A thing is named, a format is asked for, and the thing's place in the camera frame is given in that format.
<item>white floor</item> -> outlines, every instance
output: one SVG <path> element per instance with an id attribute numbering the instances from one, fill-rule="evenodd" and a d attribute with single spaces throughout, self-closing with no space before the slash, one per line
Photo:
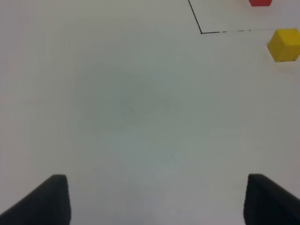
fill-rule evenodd
<path id="1" fill-rule="evenodd" d="M 200 35 L 187 0 L 0 10 L 1 212 L 54 173 L 72 225 L 241 225 L 249 173 L 300 196 L 300 63 L 273 31 Z"/>

